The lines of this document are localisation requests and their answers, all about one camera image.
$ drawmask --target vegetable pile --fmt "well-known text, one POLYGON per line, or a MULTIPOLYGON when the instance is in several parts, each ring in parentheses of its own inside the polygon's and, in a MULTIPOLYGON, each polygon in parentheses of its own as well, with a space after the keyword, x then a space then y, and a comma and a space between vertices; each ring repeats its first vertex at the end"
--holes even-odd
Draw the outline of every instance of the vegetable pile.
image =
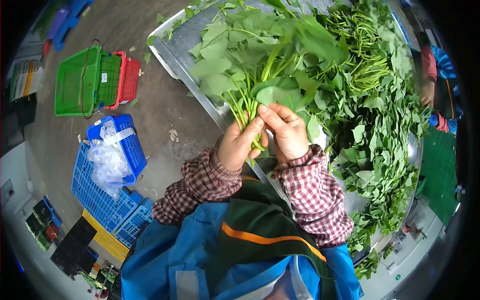
MULTIPOLYGON (((255 118, 259 103, 272 102, 303 118, 311 142, 321 125, 330 137, 325 152, 334 175, 346 183, 345 192, 368 199, 352 216, 347 241, 351 253, 362 251, 377 227, 382 234, 400 229, 416 185, 407 138, 424 134, 430 111, 414 94, 408 46, 381 0, 337 4, 328 15, 309 3, 306 15, 298 0, 289 3, 301 12, 280 0, 264 2, 274 13, 240 0, 223 3, 189 51, 196 61, 191 74, 203 93, 228 105, 240 128, 255 118), (226 12, 237 7, 241 11, 226 12)), ((251 147, 264 151, 259 138, 251 147)), ((379 259, 369 255, 358 277, 369 278, 379 259)))

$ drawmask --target concrete floor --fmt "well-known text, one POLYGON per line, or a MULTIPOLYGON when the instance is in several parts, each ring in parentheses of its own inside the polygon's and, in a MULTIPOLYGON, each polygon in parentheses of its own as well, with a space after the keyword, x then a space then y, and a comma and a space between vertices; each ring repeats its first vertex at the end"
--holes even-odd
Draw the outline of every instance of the concrete floor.
MULTIPOLYGON (((103 117, 56 117, 54 90, 58 64, 66 57, 90 46, 92 39, 102 42, 107 51, 124 50, 141 62, 145 72, 138 79, 138 103, 121 105, 115 111, 102 110, 104 115, 128 113, 133 117, 145 156, 144 177, 135 185, 143 197, 152 200, 163 196, 172 182, 181 178, 180 166, 214 145, 221 134, 195 98, 187 97, 188 89, 171 78, 152 55, 150 64, 143 59, 145 41, 156 25, 156 14, 172 16, 188 5, 188 0, 102 0, 91 5, 91 11, 80 19, 65 41, 61 52, 53 48, 44 58, 43 86, 37 93, 36 121, 25 128, 26 159, 37 197, 48 194, 63 220, 67 232, 80 218, 83 207, 71 192, 72 172, 78 151, 77 135, 86 138, 88 126, 103 117), (170 140, 169 130, 175 129, 179 142, 170 140)), ((104 260, 120 267, 121 262, 92 241, 91 247, 104 260)))

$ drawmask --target plastic bag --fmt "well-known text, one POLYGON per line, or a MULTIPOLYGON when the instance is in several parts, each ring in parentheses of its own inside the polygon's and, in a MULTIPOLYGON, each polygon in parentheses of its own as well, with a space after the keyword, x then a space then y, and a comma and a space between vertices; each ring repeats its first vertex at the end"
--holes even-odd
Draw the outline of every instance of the plastic bag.
MULTIPOLYGON (((102 124, 107 139, 117 133, 113 121, 102 124)), ((107 145, 103 140, 90 141, 87 158, 93 161, 92 181, 113 199, 117 200, 123 188, 123 178, 131 175, 127 159, 119 142, 107 145)))

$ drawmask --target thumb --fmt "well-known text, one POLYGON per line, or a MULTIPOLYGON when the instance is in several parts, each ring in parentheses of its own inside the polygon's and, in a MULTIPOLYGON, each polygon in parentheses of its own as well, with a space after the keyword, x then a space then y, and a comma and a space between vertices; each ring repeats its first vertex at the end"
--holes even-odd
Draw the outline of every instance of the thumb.
POLYGON ((276 112, 263 104, 258 107, 258 114, 274 131, 285 125, 285 122, 283 122, 282 118, 280 118, 276 112))
POLYGON ((251 144, 255 137, 262 131, 264 128, 265 122, 260 118, 256 117, 253 119, 250 124, 248 124, 247 128, 243 131, 240 136, 241 143, 248 143, 251 144))

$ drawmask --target person in red jacket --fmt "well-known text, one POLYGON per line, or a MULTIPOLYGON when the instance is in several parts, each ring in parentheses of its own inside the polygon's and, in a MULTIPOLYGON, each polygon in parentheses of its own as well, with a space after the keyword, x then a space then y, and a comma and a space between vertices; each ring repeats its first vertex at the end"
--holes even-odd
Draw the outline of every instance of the person in red jacket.
MULTIPOLYGON (((413 52, 418 59, 418 52, 413 52)), ((434 112, 430 124, 436 129, 456 134, 457 120, 462 116, 460 91, 456 73, 447 53, 436 46, 426 45, 421 51, 422 88, 420 102, 434 112)))

